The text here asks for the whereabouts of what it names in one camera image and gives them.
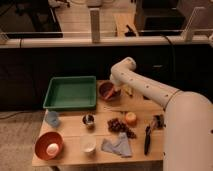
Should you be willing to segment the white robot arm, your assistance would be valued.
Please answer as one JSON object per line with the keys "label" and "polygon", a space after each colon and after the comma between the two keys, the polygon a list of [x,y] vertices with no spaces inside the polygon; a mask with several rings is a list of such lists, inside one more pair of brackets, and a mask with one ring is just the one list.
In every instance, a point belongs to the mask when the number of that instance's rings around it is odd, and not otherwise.
{"label": "white robot arm", "polygon": [[111,67],[110,80],[129,85],[164,109],[163,171],[213,171],[213,103],[135,69],[134,59],[126,57]]}

